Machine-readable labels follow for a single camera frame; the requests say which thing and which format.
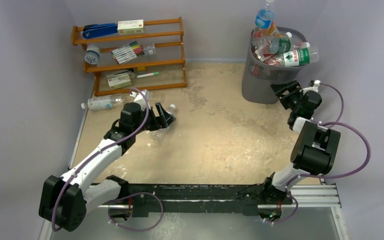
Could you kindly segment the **blue white label bottle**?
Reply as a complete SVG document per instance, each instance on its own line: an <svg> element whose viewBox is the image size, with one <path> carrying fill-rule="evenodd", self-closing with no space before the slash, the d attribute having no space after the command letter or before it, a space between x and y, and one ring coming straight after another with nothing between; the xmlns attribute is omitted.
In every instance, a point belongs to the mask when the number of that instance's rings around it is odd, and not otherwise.
<svg viewBox="0 0 384 240"><path fill-rule="evenodd" d="M162 108L162 112L159 114L161 120L161 127L151 133L151 138L159 142L165 133L168 132L171 125L176 121L175 112L177 107L175 104L171 104L168 109Z"/></svg>

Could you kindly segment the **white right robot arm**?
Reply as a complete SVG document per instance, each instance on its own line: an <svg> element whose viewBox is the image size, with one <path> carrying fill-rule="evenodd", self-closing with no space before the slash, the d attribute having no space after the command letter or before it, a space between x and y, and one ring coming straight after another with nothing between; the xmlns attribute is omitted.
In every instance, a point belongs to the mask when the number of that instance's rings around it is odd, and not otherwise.
<svg viewBox="0 0 384 240"><path fill-rule="evenodd" d="M294 80L270 86L281 105L290 110L287 124L299 136L291 152L290 165L263 182L260 196L268 204L286 199L287 191L300 177L325 175L333 168L341 134L314 122L313 114L322 103L318 92L320 84L313 80L309 87L303 88Z"/></svg>

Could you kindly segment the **clear bottle blue label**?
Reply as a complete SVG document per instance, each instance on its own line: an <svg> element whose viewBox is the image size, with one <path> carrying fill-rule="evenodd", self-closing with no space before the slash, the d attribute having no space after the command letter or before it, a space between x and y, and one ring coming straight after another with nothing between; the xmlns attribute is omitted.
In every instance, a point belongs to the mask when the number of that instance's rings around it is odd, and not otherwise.
<svg viewBox="0 0 384 240"><path fill-rule="evenodd" d="M253 38L271 37L274 30L274 12L272 10L275 0L266 0L263 7L258 11L255 18L255 28L252 32Z"/></svg>

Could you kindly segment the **green label water bottle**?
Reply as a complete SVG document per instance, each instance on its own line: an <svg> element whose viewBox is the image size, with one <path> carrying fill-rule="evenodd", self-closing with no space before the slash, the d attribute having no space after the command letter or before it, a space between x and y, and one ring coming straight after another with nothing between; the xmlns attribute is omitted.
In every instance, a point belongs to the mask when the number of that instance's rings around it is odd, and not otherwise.
<svg viewBox="0 0 384 240"><path fill-rule="evenodd" d="M268 58L264 63L270 66L295 68L318 62L320 51L317 46L296 49Z"/></svg>

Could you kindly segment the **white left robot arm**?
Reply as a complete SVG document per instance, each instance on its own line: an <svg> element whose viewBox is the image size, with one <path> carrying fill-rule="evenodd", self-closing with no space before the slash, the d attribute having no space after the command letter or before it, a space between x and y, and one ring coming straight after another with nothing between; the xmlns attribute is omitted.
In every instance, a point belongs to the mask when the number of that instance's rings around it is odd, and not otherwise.
<svg viewBox="0 0 384 240"><path fill-rule="evenodd" d="M120 118L95 150L77 166L61 176L51 175L42 187L38 214L51 223L53 231L74 231L86 214L105 202L122 205L135 198L145 198L148 192L134 192L129 183L116 176L109 176L101 184L93 181L114 161L124 155L135 143L137 134L169 128L176 121L173 113L166 111L159 102L155 115L147 103L126 103Z"/></svg>

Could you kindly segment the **dark green label bottle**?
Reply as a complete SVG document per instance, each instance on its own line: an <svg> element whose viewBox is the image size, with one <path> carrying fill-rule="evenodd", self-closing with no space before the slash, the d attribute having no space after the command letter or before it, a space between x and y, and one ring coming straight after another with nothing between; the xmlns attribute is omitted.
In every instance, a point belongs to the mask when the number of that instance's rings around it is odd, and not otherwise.
<svg viewBox="0 0 384 240"><path fill-rule="evenodd" d="M292 49L292 34L286 32L283 37L262 36L253 40L252 44L259 54L277 55L289 52Z"/></svg>

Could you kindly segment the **grey mesh waste bin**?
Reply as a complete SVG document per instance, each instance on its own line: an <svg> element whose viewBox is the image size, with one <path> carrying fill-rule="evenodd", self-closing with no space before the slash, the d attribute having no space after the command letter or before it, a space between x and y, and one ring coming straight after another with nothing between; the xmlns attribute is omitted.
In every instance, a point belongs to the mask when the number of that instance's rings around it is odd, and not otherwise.
<svg viewBox="0 0 384 240"><path fill-rule="evenodd" d="M277 96L271 85L288 84L296 79L303 66L280 67L261 62L253 52L254 47L248 44L244 67L241 93L245 100L258 104L275 104Z"/></svg>

